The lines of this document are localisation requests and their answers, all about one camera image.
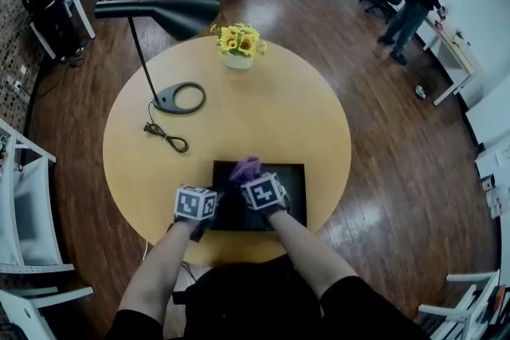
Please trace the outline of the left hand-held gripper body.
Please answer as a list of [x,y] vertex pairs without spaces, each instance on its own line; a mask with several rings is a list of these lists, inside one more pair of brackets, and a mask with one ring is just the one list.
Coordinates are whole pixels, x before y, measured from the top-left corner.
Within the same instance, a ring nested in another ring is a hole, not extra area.
[[193,242],[199,242],[216,215],[216,209],[224,193],[192,186],[181,185],[176,190],[174,221],[195,221],[198,224],[190,235]]

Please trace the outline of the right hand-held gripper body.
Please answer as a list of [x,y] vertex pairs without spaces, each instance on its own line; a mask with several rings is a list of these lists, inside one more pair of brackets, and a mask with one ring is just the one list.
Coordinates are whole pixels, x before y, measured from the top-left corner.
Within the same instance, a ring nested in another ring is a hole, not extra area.
[[256,174],[249,171],[241,174],[240,189],[247,207],[251,210],[281,209],[288,212],[288,193],[276,173]]

